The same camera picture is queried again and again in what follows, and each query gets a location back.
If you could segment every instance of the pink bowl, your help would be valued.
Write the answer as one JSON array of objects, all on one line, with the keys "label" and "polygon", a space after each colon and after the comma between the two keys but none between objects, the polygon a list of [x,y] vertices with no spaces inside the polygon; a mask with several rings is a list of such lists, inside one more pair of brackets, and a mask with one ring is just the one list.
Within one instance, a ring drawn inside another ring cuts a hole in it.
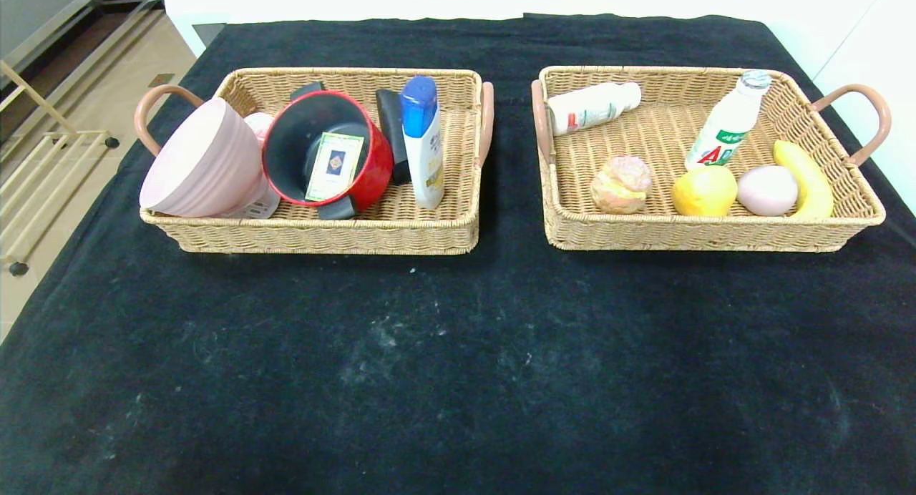
[{"label": "pink bowl", "polygon": [[210,217],[258,199],[265,185],[258,140],[222,98],[206,101],[162,147],[140,189],[140,206]]}]

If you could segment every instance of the white bottle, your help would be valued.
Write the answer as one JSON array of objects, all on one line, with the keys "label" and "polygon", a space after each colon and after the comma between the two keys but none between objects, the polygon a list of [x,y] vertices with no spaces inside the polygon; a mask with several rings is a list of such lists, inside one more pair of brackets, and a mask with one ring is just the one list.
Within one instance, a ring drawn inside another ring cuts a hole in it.
[{"label": "white bottle", "polygon": [[770,82],[772,78],[763,70],[744,72],[736,81],[735,89],[709,113],[700,135],[693,141],[684,159],[684,168],[693,170],[704,165],[722,166],[729,162],[747,132],[753,129]]},{"label": "white bottle", "polygon": [[416,204],[434,209],[442,201],[442,133],[439,129],[439,100],[431,77],[413,77],[403,88],[401,122],[410,182]]},{"label": "white bottle", "polygon": [[641,100],[642,90],[635,82],[606,82],[556,95],[547,100],[553,119],[553,135],[563,136],[610,121],[637,107]]}]

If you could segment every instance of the table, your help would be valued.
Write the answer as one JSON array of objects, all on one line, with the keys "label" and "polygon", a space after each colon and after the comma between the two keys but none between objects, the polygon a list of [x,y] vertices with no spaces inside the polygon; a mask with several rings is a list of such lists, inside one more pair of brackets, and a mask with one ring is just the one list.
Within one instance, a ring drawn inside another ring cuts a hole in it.
[{"label": "table", "polygon": [[[916,221],[879,170],[887,221],[838,253],[564,253],[530,116],[551,64],[772,68],[820,97],[720,16],[227,26],[197,94],[246,66],[494,82],[480,244],[182,253],[137,217],[135,144],[0,346],[4,492],[913,492]],[[167,101],[153,135],[189,113]]]}]

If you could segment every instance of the toy food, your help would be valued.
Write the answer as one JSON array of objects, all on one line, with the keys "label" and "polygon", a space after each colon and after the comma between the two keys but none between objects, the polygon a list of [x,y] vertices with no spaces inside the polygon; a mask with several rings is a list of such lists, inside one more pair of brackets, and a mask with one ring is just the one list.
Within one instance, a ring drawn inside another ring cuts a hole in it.
[{"label": "toy food", "polygon": [[723,217],[735,202],[739,186],[724,166],[703,166],[674,181],[674,208],[685,217]]},{"label": "toy food", "polygon": [[785,166],[760,166],[739,179],[739,202],[760,217],[786,214],[795,205],[798,194],[795,176]]},{"label": "toy food", "polygon": [[834,214],[834,192],[814,159],[799,145],[776,141],[773,160],[791,170],[798,182],[798,210],[792,218],[826,218]]},{"label": "toy food", "polygon": [[652,188],[652,170],[633,156],[612,157],[592,181],[592,199],[603,212],[632,215],[645,207]]}]

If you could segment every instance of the basket handle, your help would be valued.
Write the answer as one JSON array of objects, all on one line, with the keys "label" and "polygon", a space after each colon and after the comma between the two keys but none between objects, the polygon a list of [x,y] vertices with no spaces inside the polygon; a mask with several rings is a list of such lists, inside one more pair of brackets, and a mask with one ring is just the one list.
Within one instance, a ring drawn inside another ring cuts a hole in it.
[{"label": "basket handle", "polygon": [[134,111],[134,130],[137,131],[137,137],[140,138],[140,142],[150,150],[153,156],[157,156],[161,152],[162,147],[160,143],[156,142],[156,139],[153,139],[150,135],[150,131],[147,129],[147,116],[150,114],[150,108],[153,107],[153,104],[163,97],[163,95],[169,93],[180,94],[181,97],[192,103],[194,107],[200,107],[203,104],[203,100],[197,97],[196,94],[193,94],[180,85],[174,84],[164,84],[153,87],[140,98],[140,103],[137,104],[137,110]]},{"label": "basket handle", "polygon": [[829,104],[834,103],[837,98],[850,92],[863,94],[864,97],[868,98],[868,101],[871,102],[874,110],[877,111],[877,133],[868,141],[867,145],[847,158],[847,165],[861,166],[862,163],[868,159],[868,156],[874,152],[874,149],[877,149],[877,147],[884,142],[887,133],[890,132],[890,107],[887,106],[884,97],[881,97],[877,91],[867,85],[847,84],[833,91],[833,93],[828,94],[826,97],[822,97],[820,100],[815,101],[810,107],[811,110],[820,112],[824,110],[825,107],[829,106]]},{"label": "basket handle", "polygon": [[544,92],[540,88],[540,80],[531,82],[531,108],[534,112],[534,132],[537,136],[537,150],[544,158],[547,165],[552,163],[553,142],[550,132],[550,121],[547,120]]},{"label": "basket handle", "polygon": [[493,82],[484,82],[483,89],[480,93],[481,122],[480,127],[480,149],[477,152],[477,168],[484,167],[484,161],[487,160],[487,154],[490,153],[490,144],[493,142]]}]

